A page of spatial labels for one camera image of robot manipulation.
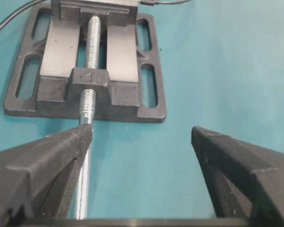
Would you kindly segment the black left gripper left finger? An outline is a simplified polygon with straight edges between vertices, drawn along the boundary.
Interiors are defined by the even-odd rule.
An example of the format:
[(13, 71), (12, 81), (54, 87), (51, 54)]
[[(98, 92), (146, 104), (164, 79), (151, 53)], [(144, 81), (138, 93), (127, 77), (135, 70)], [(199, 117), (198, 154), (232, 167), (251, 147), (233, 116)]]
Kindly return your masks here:
[(0, 227), (73, 227), (66, 216), (90, 124), (0, 151)]

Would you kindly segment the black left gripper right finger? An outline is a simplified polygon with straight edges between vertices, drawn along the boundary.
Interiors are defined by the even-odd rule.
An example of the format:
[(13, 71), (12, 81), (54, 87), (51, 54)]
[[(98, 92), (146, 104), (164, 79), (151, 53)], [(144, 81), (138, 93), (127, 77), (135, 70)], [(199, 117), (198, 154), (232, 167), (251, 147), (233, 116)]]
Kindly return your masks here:
[(199, 126), (191, 144), (217, 217), (284, 227), (284, 153)]

